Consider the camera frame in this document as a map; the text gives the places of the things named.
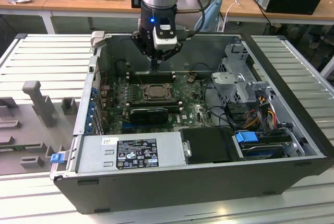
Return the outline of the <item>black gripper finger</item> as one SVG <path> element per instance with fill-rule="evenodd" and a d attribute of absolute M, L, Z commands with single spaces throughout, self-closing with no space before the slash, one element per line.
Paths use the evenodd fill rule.
<path fill-rule="evenodd" d="M 157 55 L 157 61 L 156 61 L 156 70 L 159 68 L 160 64 L 164 61 L 167 61 L 174 55 L 176 55 L 180 50 L 182 49 L 182 42 L 178 42 L 176 46 L 171 50 L 159 50 Z"/>
<path fill-rule="evenodd" d="M 130 36 L 138 50 L 151 62 L 151 69 L 156 70 L 156 49 L 151 32 L 133 32 Z"/>

